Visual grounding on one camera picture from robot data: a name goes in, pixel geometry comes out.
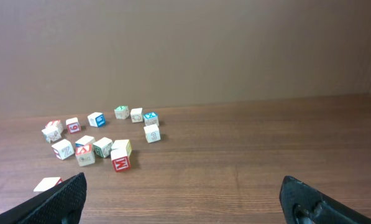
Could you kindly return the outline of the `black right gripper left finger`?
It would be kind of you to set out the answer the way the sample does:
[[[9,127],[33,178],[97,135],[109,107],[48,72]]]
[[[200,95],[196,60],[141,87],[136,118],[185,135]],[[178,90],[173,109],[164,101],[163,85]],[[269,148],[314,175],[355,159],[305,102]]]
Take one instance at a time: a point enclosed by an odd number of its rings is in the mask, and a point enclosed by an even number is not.
[[[79,224],[86,202],[84,173],[0,214],[0,224]]]

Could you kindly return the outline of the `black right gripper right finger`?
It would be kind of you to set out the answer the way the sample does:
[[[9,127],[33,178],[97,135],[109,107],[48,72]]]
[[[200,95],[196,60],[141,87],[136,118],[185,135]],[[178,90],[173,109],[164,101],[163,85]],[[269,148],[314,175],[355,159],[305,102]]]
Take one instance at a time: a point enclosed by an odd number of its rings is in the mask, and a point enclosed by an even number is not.
[[[283,178],[279,201],[287,223],[371,223],[371,218],[290,175]]]

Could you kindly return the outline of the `wooden block red Q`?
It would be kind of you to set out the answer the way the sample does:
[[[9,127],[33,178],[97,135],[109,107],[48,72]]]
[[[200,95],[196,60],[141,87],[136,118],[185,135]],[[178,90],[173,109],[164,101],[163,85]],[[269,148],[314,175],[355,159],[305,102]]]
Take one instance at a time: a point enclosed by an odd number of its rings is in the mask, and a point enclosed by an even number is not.
[[[61,177],[46,177],[43,178],[35,187],[34,192],[44,192],[52,187],[62,183]]]

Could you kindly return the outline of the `wooden block yellow side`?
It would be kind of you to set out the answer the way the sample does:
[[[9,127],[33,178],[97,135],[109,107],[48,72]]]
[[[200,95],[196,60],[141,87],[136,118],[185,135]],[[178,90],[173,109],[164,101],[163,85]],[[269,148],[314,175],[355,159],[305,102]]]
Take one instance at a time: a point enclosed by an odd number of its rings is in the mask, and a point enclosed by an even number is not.
[[[115,140],[111,146],[111,150],[125,149],[128,156],[131,155],[132,146],[129,139]]]

